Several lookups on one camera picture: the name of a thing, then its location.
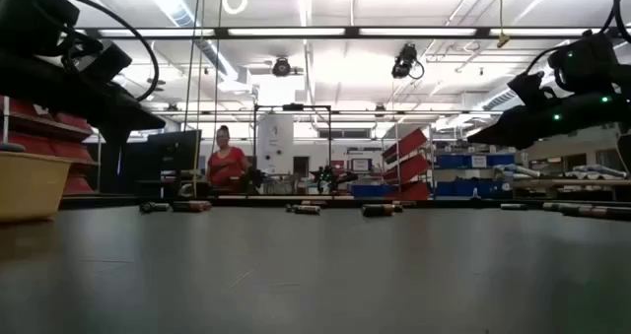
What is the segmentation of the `wooden workbench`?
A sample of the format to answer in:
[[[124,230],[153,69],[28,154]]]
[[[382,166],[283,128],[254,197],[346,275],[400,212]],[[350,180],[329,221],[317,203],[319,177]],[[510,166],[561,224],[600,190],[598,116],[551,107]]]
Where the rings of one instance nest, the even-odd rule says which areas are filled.
[[[524,179],[512,184],[515,198],[631,202],[627,179]]]

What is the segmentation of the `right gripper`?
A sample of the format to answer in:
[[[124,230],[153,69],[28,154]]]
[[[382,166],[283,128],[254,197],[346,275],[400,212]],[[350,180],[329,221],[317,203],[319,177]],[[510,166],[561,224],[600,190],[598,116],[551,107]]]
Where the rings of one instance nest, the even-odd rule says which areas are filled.
[[[540,108],[518,105],[499,119],[467,137],[469,143],[529,148],[539,137],[563,135],[614,122],[631,122],[631,94],[586,94],[562,99],[541,113]]]

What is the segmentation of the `person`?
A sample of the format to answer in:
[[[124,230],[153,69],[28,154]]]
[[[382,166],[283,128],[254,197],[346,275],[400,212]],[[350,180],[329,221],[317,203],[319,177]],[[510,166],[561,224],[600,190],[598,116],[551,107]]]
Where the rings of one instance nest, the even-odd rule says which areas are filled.
[[[230,144],[230,130],[221,125],[215,134],[218,150],[207,163],[207,180],[212,188],[229,193],[242,193],[244,181],[251,164],[241,148]]]

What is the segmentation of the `black metal frame stand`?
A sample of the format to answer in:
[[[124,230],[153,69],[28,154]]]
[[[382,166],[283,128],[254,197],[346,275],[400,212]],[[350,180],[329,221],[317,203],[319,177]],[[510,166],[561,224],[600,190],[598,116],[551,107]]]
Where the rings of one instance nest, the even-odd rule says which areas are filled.
[[[322,114],[326,112],[328,117],[328,122],[331,122],[331,106],[330,105],[322,105],[322,104],[303,104],[297,102],[290,102],[281,105],[271,105],[271,104],[255,104],[253,107],[253,135],[252,135],[252,157],[255,162],[255,168],[260,173],[260,185],[258,186],[258,190],[262,195],[292,195],[296,192],[297,184],[299,178],[296,177],[294,164],[293,164],[293,172],[291,174],[268,174],[261,169],[257,168],[257,160],[256,160],[256,143],[257,143],[257,127],[258,121],[269,113],[279,113],[279,114],[289,114],[293,116],[294,119],[294,159],[296,157],[296,139],[295,139],[295,118],[300,116],[311,116],[315,117],[318,114]]]

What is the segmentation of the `grey material roll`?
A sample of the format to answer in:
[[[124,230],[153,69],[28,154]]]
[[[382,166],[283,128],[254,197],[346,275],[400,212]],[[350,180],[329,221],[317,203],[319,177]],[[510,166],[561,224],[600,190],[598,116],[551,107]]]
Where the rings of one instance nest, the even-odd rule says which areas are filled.
[[[575,177],[577,179],[626,179],[628,173],[623,170],[605,167],[602,165],[585,165],[572,167],[570,171],[564,173],[567,177]]]
[[[507,178],[540,178],[542,176],[540,171],[515,164],[496,165],[493,166],[493,170],[497,175]]]

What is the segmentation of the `red storage bin rack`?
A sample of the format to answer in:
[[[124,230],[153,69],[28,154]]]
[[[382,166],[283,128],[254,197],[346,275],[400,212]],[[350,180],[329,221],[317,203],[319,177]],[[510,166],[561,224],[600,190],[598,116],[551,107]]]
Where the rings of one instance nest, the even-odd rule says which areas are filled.
[[[65,195],[95,192],[88,175],[99,164],[84,144],[93,133],[85,119],[51,114],[33,103],[0,96],[0,142],[21,145],[30,154],[70,160]]]

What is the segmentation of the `black computer monitor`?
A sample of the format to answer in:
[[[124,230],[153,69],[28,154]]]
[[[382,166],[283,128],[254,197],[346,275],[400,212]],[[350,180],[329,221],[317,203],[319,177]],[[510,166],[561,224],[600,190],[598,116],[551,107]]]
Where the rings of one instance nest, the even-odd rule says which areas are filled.
[[[147,139],[160,171],[196,170],[199,163],[200,130],[150,135]]]

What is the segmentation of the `yellow plastic bin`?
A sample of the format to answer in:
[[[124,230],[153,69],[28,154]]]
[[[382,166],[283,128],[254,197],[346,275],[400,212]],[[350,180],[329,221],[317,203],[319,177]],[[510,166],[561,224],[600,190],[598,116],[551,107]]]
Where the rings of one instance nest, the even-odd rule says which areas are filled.
[[[0,152],[0,224],[54,216],[71,165],[58,157]]]

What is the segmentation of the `white cylindrical tank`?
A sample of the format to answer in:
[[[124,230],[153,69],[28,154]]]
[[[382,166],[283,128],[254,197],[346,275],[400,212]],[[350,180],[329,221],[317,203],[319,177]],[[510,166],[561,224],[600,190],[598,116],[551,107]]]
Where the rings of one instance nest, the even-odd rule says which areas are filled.
[[[268,174],[291,174],[294,163],[294,119],[269,113],[258,121],[257,168]]]

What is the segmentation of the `black overhead crossbar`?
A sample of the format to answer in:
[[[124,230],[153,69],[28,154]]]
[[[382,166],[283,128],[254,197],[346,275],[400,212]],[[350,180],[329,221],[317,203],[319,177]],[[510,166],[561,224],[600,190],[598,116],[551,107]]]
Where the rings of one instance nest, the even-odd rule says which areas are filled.
[[[576,39],[587,31],[580,27],[252,27],[252,28],[145,28],[147,39]]]

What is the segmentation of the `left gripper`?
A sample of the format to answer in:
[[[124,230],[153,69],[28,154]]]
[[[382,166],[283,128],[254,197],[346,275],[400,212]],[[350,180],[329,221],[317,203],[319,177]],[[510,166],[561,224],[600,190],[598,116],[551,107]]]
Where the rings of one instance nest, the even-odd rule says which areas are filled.
[[[108,143],[125,144],[132,131],[162,129],[166,121],[135,98],[108,96],[62,68],[32,56],[0,52],[0,96],[33,102],[86,119]]]

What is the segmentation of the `tilted red bin rack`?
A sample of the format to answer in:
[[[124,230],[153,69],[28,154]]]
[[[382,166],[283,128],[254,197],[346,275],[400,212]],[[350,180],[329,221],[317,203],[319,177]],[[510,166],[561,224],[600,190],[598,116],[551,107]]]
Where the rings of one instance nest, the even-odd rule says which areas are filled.
[[[431,163],[425,145],[428,138],[418,127],[387,146],[382,152],[382,178],[387,187],[386,197],[405,202],[426,201],[430,198],[428,172]]]

